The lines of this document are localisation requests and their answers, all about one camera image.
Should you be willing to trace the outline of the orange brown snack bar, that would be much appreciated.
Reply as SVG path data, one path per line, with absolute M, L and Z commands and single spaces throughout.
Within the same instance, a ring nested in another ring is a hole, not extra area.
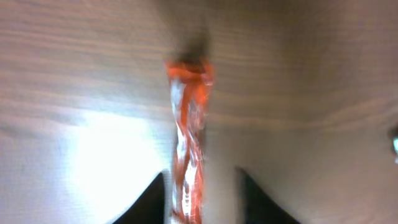
M 172 216 L 179 223 L 202 223 L 203 136 L 208 100 L 214 85 L 207 62 L 167 62 L 170 101 L 177 127 L 172 160 Z

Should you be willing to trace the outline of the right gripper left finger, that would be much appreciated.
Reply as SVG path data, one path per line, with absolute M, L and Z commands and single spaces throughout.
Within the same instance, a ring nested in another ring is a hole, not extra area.
M 164 213 L 164 176 L 159 173 L 134 204 L 113 224 L 164 224 Z

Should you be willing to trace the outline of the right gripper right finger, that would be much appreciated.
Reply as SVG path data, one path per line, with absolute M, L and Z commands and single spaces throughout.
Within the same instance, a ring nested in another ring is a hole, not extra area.
M 300 224 L 242 168 L 238 168 L 240 217 L 244 224 Z

